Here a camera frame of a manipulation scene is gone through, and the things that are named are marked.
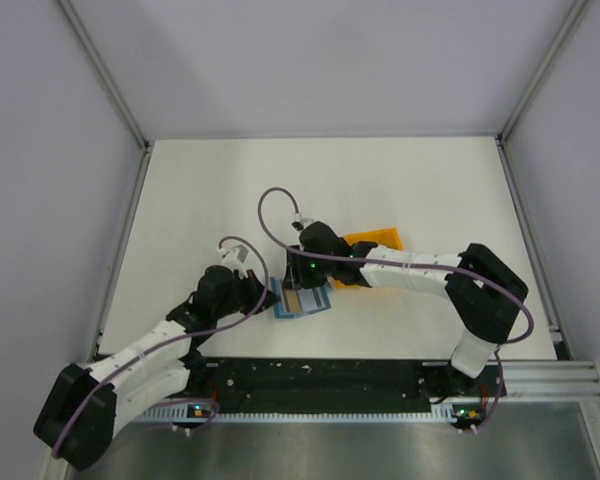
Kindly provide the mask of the gold credit card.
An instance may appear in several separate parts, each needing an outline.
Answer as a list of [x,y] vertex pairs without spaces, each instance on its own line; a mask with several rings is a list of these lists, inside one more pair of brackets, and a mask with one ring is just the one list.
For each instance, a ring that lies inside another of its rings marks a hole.
[[283,290],[282,304],[284,307],[284,312],[288,315],[299,315],[304,312],[299,291],[297,290]]

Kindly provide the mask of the blue leather card holder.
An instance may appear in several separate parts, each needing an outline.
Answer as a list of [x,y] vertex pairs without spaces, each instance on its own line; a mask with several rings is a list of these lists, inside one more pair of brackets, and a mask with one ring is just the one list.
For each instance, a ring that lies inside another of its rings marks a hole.
[[270,280],[271,290],[278,296],[278,302],[273,306],[273,315],[276,319],[296,319],[316,313],[327,311],[331,308],[329,294],[332,288],[329,284],[301,290],[289,290],[282,287],[279,278]]

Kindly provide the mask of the orange plastic card stand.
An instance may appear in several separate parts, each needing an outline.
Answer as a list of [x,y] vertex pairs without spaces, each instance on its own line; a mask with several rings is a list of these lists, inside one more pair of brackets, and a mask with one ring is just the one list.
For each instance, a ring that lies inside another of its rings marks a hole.
[[[397,229],[391,227],[336,237],[332,254],[338,257],[363,258],[377,246],[401,250],[402,242]],[[336,289],[368,288],[369,284],[362,276],[361,268],[361,263],[334,262],[329,273],[331,283]]]

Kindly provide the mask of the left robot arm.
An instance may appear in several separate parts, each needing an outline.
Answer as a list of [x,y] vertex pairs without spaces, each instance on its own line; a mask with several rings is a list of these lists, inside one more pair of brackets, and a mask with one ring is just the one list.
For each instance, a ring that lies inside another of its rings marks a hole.
[[221,331],[219,321],[246,319],[277,302],[253,270],[207,268],[197,288],[146,335],[91,364],[59,374],[34,423],[34,435],[57,458],[81,471],[94,465],[134,418],[177,394],[206,387],[200,346]]

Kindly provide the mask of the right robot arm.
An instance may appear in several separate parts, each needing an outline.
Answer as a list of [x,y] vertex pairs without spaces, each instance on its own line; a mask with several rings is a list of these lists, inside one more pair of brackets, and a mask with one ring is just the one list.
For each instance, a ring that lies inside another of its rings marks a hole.
[[470,244],[456,254],[396,250],[374,241],[352,244],[320,221],[296,220],[299,243],[287,248],[286,284],[321,287],[399,288],[451,302],[464,331],[447,370],[449,388],[467,396],[484,380],[483,369],[508,340],[523,310],[526,283],[489,248]]

